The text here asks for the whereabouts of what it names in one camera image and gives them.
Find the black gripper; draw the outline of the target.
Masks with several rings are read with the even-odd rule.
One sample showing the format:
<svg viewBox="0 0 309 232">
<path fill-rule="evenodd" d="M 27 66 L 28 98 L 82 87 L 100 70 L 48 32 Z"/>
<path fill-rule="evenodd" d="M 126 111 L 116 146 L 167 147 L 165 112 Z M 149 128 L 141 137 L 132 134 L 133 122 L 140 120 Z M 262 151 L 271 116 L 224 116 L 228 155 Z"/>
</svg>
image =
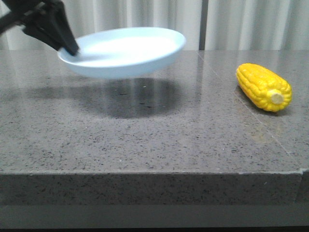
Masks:
<svg viewBox="0 0 309 232">
<path fill-rule="evenodd" d="M 0 18 L 0 33 L 16 25 L 28 23 L 37 14 L 45 13 L 45 31 L 35 25 L 27 25 L 23 32 L 54 50 L 64 48 L 70 55 L 76 55 L 79 46 L 71 31 L 64 3 L 61 0 L 2 0 L 9 11 Z"/>
</svg>

